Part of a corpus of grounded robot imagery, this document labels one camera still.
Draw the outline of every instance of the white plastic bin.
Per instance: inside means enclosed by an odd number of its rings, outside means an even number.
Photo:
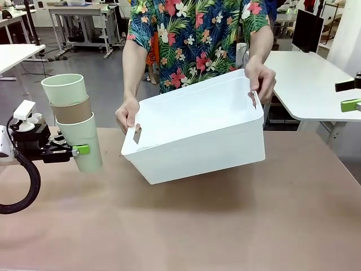
[[[140,102],[121,154],[151,184],[265,159],[263,109],[239,69]]]

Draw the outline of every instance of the hawaiian shirt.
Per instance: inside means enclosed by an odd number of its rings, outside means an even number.
[[[127,39],[149,52],[158,35],[165,93],[236,69],[240,21],[249,42],[269,24],[264,1],[131,0]]]

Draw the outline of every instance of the table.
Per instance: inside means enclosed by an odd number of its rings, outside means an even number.
[[[69,44],[69,45],[79,45],[79,46],[105,46],[107,53],[104,56],[104,59],[108,58],[108,56],[112,53],[113,49],[110,47],[109,43],[108,43],[108,39],[110,40],[110,43],[112,42],[111,40],[113,40],[115,37],[113,36],[113,32],[117,32],[117,38],[118,40],[120,40],[120,36],[119,36],[119,32],[118,32],[118,28],[116,25],[116,18],[115,18],[115,14],[113,12],[113,8],[108,5],[108,4],[99,4],[99,3],[93,3],[91,5],[88,6],[48,6],[47,9],[49,10],[49,14],[50,14],[50,19],[51,19],[51,24],[52,27],[54,29],[54,33],[55,33],[55,37],[56,37],[56,41],[58,42],[58,46],[60,49],[60,54],[65,53],[65,51],[63,50],[61,44],[60,44],[60,40],[58,37],[58,34],[56,32],[56,28],[55,28],[55,23],[53,20],[53,15],[55,15],[56,17],[56,21],[58,24],[58,27],[61,31],[61,38],[63,40],[64,44]],[[90,41],[90,37],[88,37],[88,33],[86,30],[83,31],[83,35],[84,35],[84,42],[70,42],[68,41],[68,37],[69,37],[69,32],[68,32],[68,28],[67,27],[62,27],[61,21],[60,21],[60,15],[63,16],[63,23],[64,25],[66,25],[65,21],[67,21],[67,19],[65,18],[65,15],[77,15],[80,17],[89,17],[89,16],[100,16],[100,21],[102,23],[102,35],[99,38],[103,38],[104,39],[104,43],[95,43],[95,42],[91,42]],[[81,27],[82,29],[89,29],[89,27],[87,27],[87,25],[90,24],[89,21],[82,19],[80,20],[81,23]]]
[[[276,23],[294,23],[297,14],[277,14]]]
[[[28,32],[25,29],[24,20],[23,20],[23,16],[27,16],[27,18],[28,18],[28,15],[27,15],[26,11],[13,12],[11,15],[12,15],[12,18],[10,18],[10,19],[2,19],[2,20],[0,20],[0,28],[1,27],[6,28],[6,33],[7,33],[7,37],[9,39],[10,44],[12,44],[12,38],[11,38],[9,29],[8,29],[7,26],[10,25],[10,24],[13,24],[13,23],[17,23],[18,21],[20,22],[21,28],[23,29],[25,40],[27,41],[28,44],[30,44]]]
[[[10,31],[9,31],[8,25],[17,23],[19,21],[21,24],[21,28],[23,30],[24,37],[25,37],[27,44],[31,44],[29,36],[28,36],[28,32],[25,29],[24,19],[23,19],[23,16],[26,15],[27,19],[28,19],[28,25],[30,27],[28,14],[25,11],[16,11],[16,12],[12,12],[11,15],[12,15],[12,18],[10,18],[10,19],[0,20],[0,28],[5,27],[7,38],[9,39],[9,43],[12,44],[12,37],[11,37]],[[15,80],[16,80],[15,77],[2,77],[2,75],[0,73],[0,81],[15,81]]]
[[[290,115],[302,121],[299,130],[315,130],[321,122],[330,132],[332,146],[347,121],[361,121],[361,112],[343,113],[340,106],[344,100],[361,98],[361,90],[336,93],[335,83],[353,78],[319,55],[272,51],[265,65],[276,72],[274,93]]]
[[[120,157],[119,129],[98,136],[99,174],[36,162],[38,199],[0,216],[1,268],[360,270],[361,187],[314,133],[265,132],[263,162],[158,185]],[[25,170],[6,168],[0,188],[20,198]]]
[[[14,68],[16,79],[23,88],[23,95],[29,95],[29,91],[21,77],[18,64],[28,57],[45,49],[45,45],[33,44],[6,44],[0,45],[0,74]]]

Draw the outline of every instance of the computer monitor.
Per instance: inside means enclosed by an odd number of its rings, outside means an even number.
[[[323,18],[298,10],[292,44],[304,52],[316,52],[323,27]]]

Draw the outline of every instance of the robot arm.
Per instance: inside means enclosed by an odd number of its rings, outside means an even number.
[[[32,114],[34,102],[24,100],[14,111],[6,126],[0,126],[0,164],[18,161],[29,173],[30,189],[26,197],[14,204],[0,204],[0,214],[19,212],[36,199],[41,184],[37,167],[32,161],[61,163],[71,157],[90,152],[88,145],[69,146],[61,131],[51,136],[48,125],[41,114]],[[17,122],[10,125],[13,119]]]

